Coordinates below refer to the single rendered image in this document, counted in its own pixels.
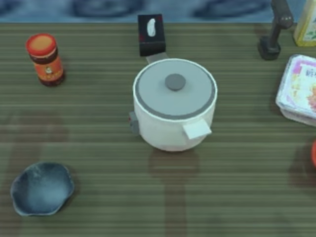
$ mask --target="blue fabric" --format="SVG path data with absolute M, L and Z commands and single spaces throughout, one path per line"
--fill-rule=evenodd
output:
M 305 0 L 287 0 L 295 20 Z M 0 22 L 271 22 L 270 0 L 0 0 Z

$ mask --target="yellow bottle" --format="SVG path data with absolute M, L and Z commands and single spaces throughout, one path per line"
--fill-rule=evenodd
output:
M 316 0 L 306 0 L 302 15 L 294 32 L 297 46 L 316 46 Z

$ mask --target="gray lid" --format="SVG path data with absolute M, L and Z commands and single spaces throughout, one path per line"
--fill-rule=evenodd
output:
M 206 69 L 183 59 L 150 64 L 134 86 L 144 109 L 164 119 L 188 119 L 201 114 L 212 104 L 217 92 Z

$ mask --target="wooden table top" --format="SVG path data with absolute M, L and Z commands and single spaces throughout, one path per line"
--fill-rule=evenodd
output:
M 309 237 L 316 183 L 312 127 L 285 119 L 275 97 L 298 48 L 263 61 L 269 25 L 166 24 L 170 57 L 206 67 L 218 83 L 213 134 L 175 158 L 131 134 L 132 83 L 146 66 L 136 24 L 0 25 L 1 237 Z M 57 38 L 67 80 L 46 88 L 25 51 L 38 32 Z M 9 189 L 37 161 L 66 165 L 76 193 L 56 215 L 19 217 Z M 191 172 L 158 172 L 185 166 Z M 182 182 L 172 182 L 177 175 Z

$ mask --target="blue bowl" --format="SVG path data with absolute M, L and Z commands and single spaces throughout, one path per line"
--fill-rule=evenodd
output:
M 55 214 L 74 193 L 69 170 L 58 163 L 39 162 L 27 167 L 11 185 L 11 198 L 20 216 Z

